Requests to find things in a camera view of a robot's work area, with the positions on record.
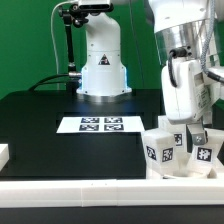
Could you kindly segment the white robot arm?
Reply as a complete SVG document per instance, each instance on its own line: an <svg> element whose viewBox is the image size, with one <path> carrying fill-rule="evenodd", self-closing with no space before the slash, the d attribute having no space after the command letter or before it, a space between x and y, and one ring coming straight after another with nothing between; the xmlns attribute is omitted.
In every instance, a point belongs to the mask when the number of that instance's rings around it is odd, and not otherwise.
<svg viewBox="0 0 224 224"><path fill-rule="evenodd" d="M81 0L87 12L87 62L81 92L115 97L130 89L120 59L120 27L105 12L121 0ZM146 0L147 20L154 26L163 99L168 121L185 124L193 143L207 143L203 118L221 97L215 23L224 21L224 0Z"/></svg>

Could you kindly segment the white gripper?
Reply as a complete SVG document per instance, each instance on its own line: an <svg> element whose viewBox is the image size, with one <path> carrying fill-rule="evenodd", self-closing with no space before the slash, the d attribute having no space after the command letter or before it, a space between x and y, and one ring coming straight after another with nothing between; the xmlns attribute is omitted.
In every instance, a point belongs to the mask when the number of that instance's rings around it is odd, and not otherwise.
<svg viewBox="0 0 224 224"><path fill-rule="evenodd" d="M173 59L172 65L176 87L170 82L167 66L161 74L165 114L172 125L188 124L193 144L204 145L207 131L201 122L195 122L219 99L220 84L202 73L198 60Z"/></svg>

